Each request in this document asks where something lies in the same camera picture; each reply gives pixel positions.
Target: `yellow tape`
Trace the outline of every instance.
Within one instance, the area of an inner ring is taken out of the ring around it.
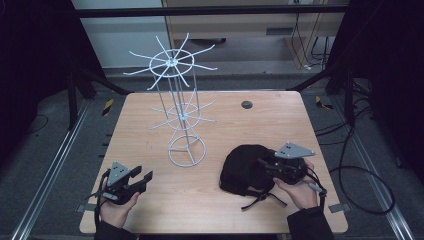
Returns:
[[[103,108],[102,116],[107,116],[109,114],[110,108],[112,107],[113,99],[107,100],[105,107]]]

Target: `hand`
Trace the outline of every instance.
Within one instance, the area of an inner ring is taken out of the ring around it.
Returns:
[[[138,196],[140,196],[139,192],[134,193],[131,199],[123,205],[113,204],[101,197],[100,203],[106,201],[100,208],[101,220],[121,229],[127,221],[128,213],[137,203]]]
[[[312,170],[314,169],[314,165],[306,158],[305,163],[308,168]],[[317,193],[308,185],[308,182],[314,182],[310,177],[305,176],[302,181],[298,182],[295,185],[289,185],[279,178],[274,178],[273,180],[279,188],[283,189],[289,194],[293,203],[299,209],[313,208],[318,206]]]

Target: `tape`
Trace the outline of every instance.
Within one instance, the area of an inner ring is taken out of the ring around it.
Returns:
[[[107,116],[109,114],[110,108],[112,107],[113,99],[107,100],[105,107],[103,108],[102,116]]]
[[[315,104],[318,107],[323,107],[323,108],[326,108],[326,109],[334,109],[333,105],[331,105],[331,104],[323,104],[322,101],[321,101],[321,98],[318,97],[318,96],[315,97]]]

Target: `sleeve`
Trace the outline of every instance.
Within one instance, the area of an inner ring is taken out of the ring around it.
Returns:
[[[333,240],[333,232],[320,207],[302,209],[287,217],[293,240]]]
[[[107,222],[101,221],[97,226],[94,240],[135,240],[137,236],[125,229],[119,229]]]

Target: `floor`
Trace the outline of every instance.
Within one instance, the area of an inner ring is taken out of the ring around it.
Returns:
[[[317,53],[322,52],[322,43],[321,39],[315,49]],[[218,68],[213,73],[203,69],[196,71],[205,90],[285,89],[308,79],[322,67],[318,64],[310,70],[297,69],[285,42],[279,38],[227,39],[225,43],[193,40],[185,49],[196,52],[211,44],[216,44],[213,51],[196,58],[199,65]],[[312,57],[310,60],[320,62]],[[105,69],[112,82],[134,91],[146,91],[152,84],[151,77],[124,78],[123,71],[127,70]],[[336,168],[342,159],[345,165],[362,166],[384,179],[396,196],[396,206],[389,214],[366,213],[360,210],[361,206],[380,211],[389,207],[391,199],[385,186],[369,174],[343,171],[346,194],[340,188],[340,173],[334,172],[333,182],[341,202],[353,208],[346,212],[349,230],[336,238],[424,239],[422,184],[410,170],[396,166],[387,139],[378,123],[370,118],[372,112],[367,110],[357,117],[357,127],[346,148],[342,142],[348,135],[347,126],[332,134],[322,134],[329,125],[339,126],[344,121],[343,93],[326,96],[323,91],[325,83],[326,79],[323,79],[305,89],[302,97],[329,170]],[[98,91],[95,100],[86,101],[79,97],[80,116],[84,121],[80,122],[77,132],[66,131],[66,92],[40,103],[39,115],[29,134],[12,155],[13,164],[1,172],[0,239],[10,239],[20,224],[23,224],[20,231],[26,231],[30,239],[90,238],[79,232],[81,214],[74,210],[84,202],[95,184],[120,107],[125,101],[125,96],[100,85],[95,84],[95,87]],[[317,106],[316,96],[321,97],[324,106]],[[112,110],[108,116],[102,116],[105,103],[111,98],[114,99]],[[366,108],[366,103],[357,103],[358,111]],[[346,195],[352,197],[357,206],[350,203]]]

